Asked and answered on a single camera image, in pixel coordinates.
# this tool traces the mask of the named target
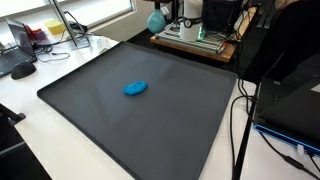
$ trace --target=white table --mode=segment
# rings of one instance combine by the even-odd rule
[[[109,40],[109,45],[117,42]],[[66,52],[63,45],[54,52]],[[27,118],[15,125],[52,179],[133,179],[113,159],[100,150],[69,121],[37,97],[37,91],[98,55],[95,47],[70,52],[70,58],[60,62],[35,62],[37,71],[21,80],[10,76],[0,79],[0,102]],[[249,94],[256,86],[245,82]],[[221,127],[211,148],[200,179],[231,179],[231,146],[229,136],[230,105],[240,96],[235,87]],[[236,157],[247,122],[245,99],[234,107],[234,144]]]
[[[300,158],[297,149],[274,138],[265,136],[269,142],[281,153],[289,155],[304,165],[315,167],[307,155]],[[314,157],[315,162],[320,165],[320,158]],[[260,134],[251,128],[245,160],[242,167],[241,180],[312,180],[307,173],[300,171],[285,162],[275,153],[263,140]]]

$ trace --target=gray mat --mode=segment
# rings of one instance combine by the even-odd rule
[[[122,88],[137,80],[148,83],[146,91],[124,95]],[[134,178],[188,180],[200,176],[235,80],[236,74],[122,42],[38,96]]]

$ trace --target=laptop keyboard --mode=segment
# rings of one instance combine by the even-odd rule
[[[12,50],[0,55],[0,77],[12,72],[13,68],[22,62],[33,62],[32,56],[27,55],[20,49]]]

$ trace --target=blue object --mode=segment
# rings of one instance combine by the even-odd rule
[[[147,25],[148,29],[154,34],[163,31],[163,29],[166,27],[166,21],[160,12],[160,9],[155,9],[154,12],[149,16]]]
[[[129,96],[134,96],[142,93],[147,89],[148,84],[145,81],[136,81],[123,88],[123,93]]]

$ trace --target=wooden board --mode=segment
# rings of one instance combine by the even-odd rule
[[[250,24],[253,16],[256,13],[256,10],[257,10],[257,8],[250,8],[248,13],[247,13],[247,15],[246,15],[246,17],[241,22],[240,27],[239,27],[239,34],[241,36],[244,35],[244,33],[246,32],[247,28],[249,27],[249,24]],[[204,57],[207,57],[207,58],[211,58],[211,59],[218,60],[218,61],[223,61],[223,62],[229,62],[231,57],[233,56],[233,54],[235,52],[235,47],[233,45],[231,45],[231,44],[228,44],[225,47],[224,51],[220,55],[218,55],[218,54],[215,54],[215,53],[209,53],[209,52],[202,51],[202,50],[199,50],[199,49],[193,49],[193,48],[184,46],[182,44],[177,44],[177,43],[174,43],[174,42],[161,41],[160,39],[157,39],[156,36],[151,37],[150,41],[152,43],[154,43],[154,44],[166,46],[166,47],[173,48],[173,49],[178,49],[180,51],[189,52],[189,53],[192,53],[192,54],[196,54],[196,55],[199,55],[199,56],[204,56]]]

